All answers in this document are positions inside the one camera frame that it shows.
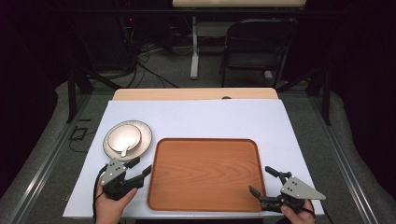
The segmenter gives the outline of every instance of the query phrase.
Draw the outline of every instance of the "metal chair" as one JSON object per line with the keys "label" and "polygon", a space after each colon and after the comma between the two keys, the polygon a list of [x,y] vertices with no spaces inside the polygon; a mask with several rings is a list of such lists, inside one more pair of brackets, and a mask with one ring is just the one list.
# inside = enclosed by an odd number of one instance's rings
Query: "metal chair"
{"label": "metal chair", "polygon": [[291,21],[243,20],[233,24],[227,31],[221,60],[221,87],[227,69],[275,71],[272,78],[275,87],[294,33]]}

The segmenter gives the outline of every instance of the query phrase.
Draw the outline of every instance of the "white table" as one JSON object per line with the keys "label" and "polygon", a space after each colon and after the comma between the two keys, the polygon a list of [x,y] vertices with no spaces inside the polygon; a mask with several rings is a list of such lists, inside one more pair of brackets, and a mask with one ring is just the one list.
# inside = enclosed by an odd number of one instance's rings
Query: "white table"
{"label": "white table", "polygon": [[[304,7],[305,0],[173,0],[173,7]],[[203,22],[192,18],[191,79],[198,78],[198,36],[225,36],[229,22]]]}
{"label": "white table", "polygon": [[[208,89],[217,95],[234,96],[233,90],[241,89]],[[249,95],[249,89],[242,89]],[[251,89],[265,91],[272,89]],[[231,99],[231,100],[192,100],[194,94],[200,95],[205,89],[183,89],[181,92],[192,92],[189,100],[179,95],[177,100],[166,100],[165,92],[176,93],[177,90],[149,90],[132,92],[157,92],[150,99],[125,101],[124,94],[115,96],[120,101],[109,101],[106,112],[93,139],[87,158],[84,162],[78,182],[64,210],[64,217],[91,218],[92,190],[99,170],[109,162],[103,149],[106,133],[115,125],[125,120],[140,120],[153,132],[152,143],[142,154],[141,162],[127,171],[126,178],[139,175],[144,168],[153,163],[157,143],[167,137],[176,138],[248,138],[256,142],[262,167],[271,166],[278,171],[291,171],[308,185],[314,187],[302,152],[290,125],[290,120],[281,100],[269,91],[272,99]],[[265,190],[268,196],[280,193],[281,183],[278,178],[263,172]],[[125,208],[123,217],[129,218],[257,218],[280,216],[278,213],[226,213],[226,212],[165,212],[148,208],[150,175],[145,179],[145,186],[138,191],[135,198]],[[323,209],[320,201],[313,201],[318,215]]]}

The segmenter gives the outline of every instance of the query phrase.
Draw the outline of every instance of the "dark curtain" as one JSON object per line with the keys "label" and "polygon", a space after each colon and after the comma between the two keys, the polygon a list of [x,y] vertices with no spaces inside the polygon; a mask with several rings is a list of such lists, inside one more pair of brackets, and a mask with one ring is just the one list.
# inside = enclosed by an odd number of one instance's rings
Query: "dark curtain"
{"label": "dark curtain", "polygon": [[[306,9],[353,7],[352,40],[332,70],[332,90],[345,105],[353,141],[378,183],[396,198],[396,2],[312,1]],[[342,20],[303,20],[290,49],[285,79],[294,79],[319,65]]]}
{"label": "dark curtain", "polygon": [[57,103],[54,89],[66,75],[29,2],[4,2],[0,8],[3,196],[50,121]]}

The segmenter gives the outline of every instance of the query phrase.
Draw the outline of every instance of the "wire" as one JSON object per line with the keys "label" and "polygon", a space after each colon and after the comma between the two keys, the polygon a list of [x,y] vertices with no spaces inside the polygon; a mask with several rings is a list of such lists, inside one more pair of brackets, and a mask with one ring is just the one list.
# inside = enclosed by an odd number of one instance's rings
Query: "wire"
{"label": "wire", "polygon": [[137,62],[137,65],[139,65],[141,68],[147,70],[147,71],[150,72],[152,75],[158,77],[158,78],[160,79],[161,83],[163,84],[163,86],[164,86],[164,83],[163,83],[163,80],[164,80],[164,81],[166,81],[167,83],[171,84],[173,87],[178,88],[177,85],[173,84],[172,82],[170,82],[170,81],[167,80],[166,78],[161,77],[160,75],[158,75],[158,74],[152,72],[151,70],[149,70],[149,69],[148,69],[145,65],[143,65],[141,62]]}
{"label": "wire", "polygon": [[324,208],[324,206],[322,205],[322,208],[323,208],[323,212],[324,212],[324,214],[326,215],[326,217],[329,219],[329,221],[330,221],[330,223],[334,223],[334,222],[332,222],[332,218],[330,217],[330,215],[329,215],[329,213],[327,212],[327,210]]}
{"label": "wire", "polygon": [[132,80],[128,83],[128,85],[126,85],[125,89],[128,89],[134,82],[134,79],[136,78],[136,73],[137,73],[136,71],[137,71],[137,67],[134,68],[134,76],[132,77]]}
{"label": "wire", "polygon": [[102,173],[106,170],[107,164],[99,171],[98,176],[96,177],[95,180],[95,185],[93,186],[93,200],[92,200],[92,211],[93,211],[93,223],[96,223],[96,200],[103,194],[99,194],[99,196],[96,196],[96,191],[97,191],[97,186],[99,182],[99,178],[102,175]]}
{"label": "wire", "polygon": [[[83,135],[76,136],[76,137],[74,137],[74,138],[84,137],[84,136],[86,136],[86,135],[93,134],[93,133],[96,133],[96,132],[85,133],[85,134],[83,134]],[[73,149],[73,148],[72,148],[72,142],[74,142],[74,141],[77,141],[77,140],[69,139],[69,148],[70,148],[72,151],[78,152],[78,153],[88,153],[88,151],[79,151],[79,150]]]}
{"label": "wire", "polygon": [[140,85],[140,83],[142,82],[143,78],[145,77],[145,74],[146,74],[146,70],[143,70],[143,75],[142,75],[142,77],[140,78],[140,80],[139,80],[139,82],[137,83],[137,85],[134,87],[135,89]]}

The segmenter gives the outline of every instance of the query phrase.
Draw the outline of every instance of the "brown tray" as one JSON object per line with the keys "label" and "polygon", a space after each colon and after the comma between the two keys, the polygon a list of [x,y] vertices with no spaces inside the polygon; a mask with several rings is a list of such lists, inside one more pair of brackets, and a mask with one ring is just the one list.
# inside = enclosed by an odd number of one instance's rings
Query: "brown tray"
{"label": "brown tray", "polygon": [[164,138],[157,145],[148,207],[160,211],[260,212],[251,185],[265,196],[255,142]]}

